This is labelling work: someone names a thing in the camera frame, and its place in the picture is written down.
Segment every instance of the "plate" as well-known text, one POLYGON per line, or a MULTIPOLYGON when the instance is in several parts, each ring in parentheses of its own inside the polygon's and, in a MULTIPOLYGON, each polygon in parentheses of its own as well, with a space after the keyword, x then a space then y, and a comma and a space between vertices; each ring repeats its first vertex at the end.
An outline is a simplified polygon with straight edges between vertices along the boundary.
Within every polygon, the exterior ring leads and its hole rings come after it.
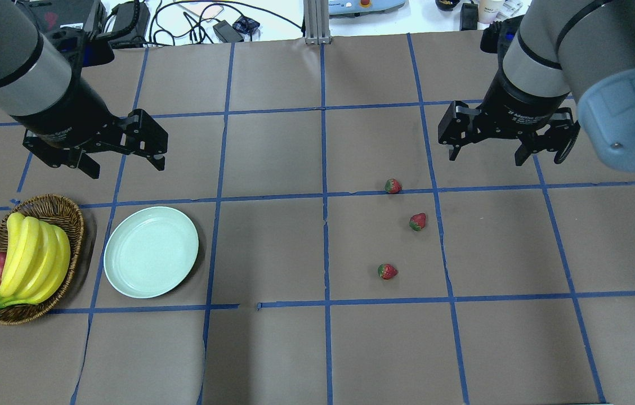
POLYGON ((197 230, 187 215, 170 207, 145 208, 122 221, 108 239, 105 275, 128 297, 156 297, 185 279, 198 246, 197 230))

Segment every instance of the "white bottle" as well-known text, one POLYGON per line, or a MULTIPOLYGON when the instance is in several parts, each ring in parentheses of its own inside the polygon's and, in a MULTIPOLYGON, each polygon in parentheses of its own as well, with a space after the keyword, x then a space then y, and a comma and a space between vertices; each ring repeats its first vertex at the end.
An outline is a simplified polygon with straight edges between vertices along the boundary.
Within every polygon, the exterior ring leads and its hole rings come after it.
POLYGON ((480 0, 477 6, 477 21, 483 24, 492 23, 504 2, 505 0, 480 0))

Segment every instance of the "bunch of bananas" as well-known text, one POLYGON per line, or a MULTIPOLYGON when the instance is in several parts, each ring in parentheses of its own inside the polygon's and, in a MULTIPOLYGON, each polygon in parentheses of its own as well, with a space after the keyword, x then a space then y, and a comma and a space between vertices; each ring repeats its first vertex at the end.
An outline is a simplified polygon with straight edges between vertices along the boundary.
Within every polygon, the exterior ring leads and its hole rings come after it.
POLYGON ((65 231, 21 213, 10 214, 0 308, 47 300, 62 284, 69 265, 70 241, 65 231))

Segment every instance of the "red strawberry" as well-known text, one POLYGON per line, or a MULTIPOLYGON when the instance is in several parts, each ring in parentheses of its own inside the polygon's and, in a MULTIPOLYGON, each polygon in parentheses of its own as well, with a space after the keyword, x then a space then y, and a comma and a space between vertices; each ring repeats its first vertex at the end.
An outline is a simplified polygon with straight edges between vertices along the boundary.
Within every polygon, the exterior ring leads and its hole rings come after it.
POLYGON ((420 231, 425 228, 425 222, 428 217, 426 217, 425 213, 419 213, 410 217, 410 228, 413 231, 420 231))
POLYGON ((380 264, 377 268, 377 275, 383 280, 390 280, 397 275, 397 269, 392 264, 380 264))
POLYGON ((390 194, 397 194, 402 189, 403 187, 396 179, 388 179, 387 182, 385 182, 385 192, 389 192, 390 194))

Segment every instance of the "fruit basket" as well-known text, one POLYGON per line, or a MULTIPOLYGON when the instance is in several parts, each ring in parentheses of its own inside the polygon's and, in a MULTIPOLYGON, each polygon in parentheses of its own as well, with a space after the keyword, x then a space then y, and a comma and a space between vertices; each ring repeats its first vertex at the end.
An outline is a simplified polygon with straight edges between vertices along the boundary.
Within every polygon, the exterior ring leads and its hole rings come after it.
POLYGON ((7 250, 7 218, 20 212, 62 228, 70 241, 70 266, 57 291, 37 305, 11 305, 0 309, 0 325, 20 325, 45 315, 55 307, 70 287, 85 237, 85 219, 78 205, 62 195, 44 194, 21 202, 5 215, 0 223, 0 251, 7 250))

